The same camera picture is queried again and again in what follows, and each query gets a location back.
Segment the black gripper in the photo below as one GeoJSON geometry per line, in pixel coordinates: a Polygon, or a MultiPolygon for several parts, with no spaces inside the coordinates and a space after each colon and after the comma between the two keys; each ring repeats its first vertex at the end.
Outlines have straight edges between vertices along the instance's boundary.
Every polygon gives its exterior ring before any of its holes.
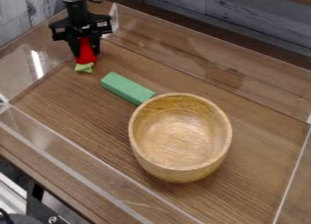
{"type": "Polygon", "coordinates": [[[49,28],[53,32],[53,39],[55,41],[67,40],[75,56],[81,56],[81,43],[79,37],[90,36],[94,54],[101,53],[101,36],[111,34],[113,30],[113,17],[110,15],[93,14],[86,23],[71,22],[69,17],[51,23],[49,28]]]}

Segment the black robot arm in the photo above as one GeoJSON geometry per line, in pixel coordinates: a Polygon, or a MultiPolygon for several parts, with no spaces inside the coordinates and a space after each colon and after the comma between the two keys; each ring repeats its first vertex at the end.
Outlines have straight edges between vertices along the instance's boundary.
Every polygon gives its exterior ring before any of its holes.
{"type": "Polygon", "coordinates": [[[94,14],[89,11],[87,0],[62,0],[69,16],[51,23],[49,28],[55,41],[66,41],[75,56],[82,55],[82,40],[95,55],[101,53],[101,38],[114,32],[113,17],[94,14]]]}

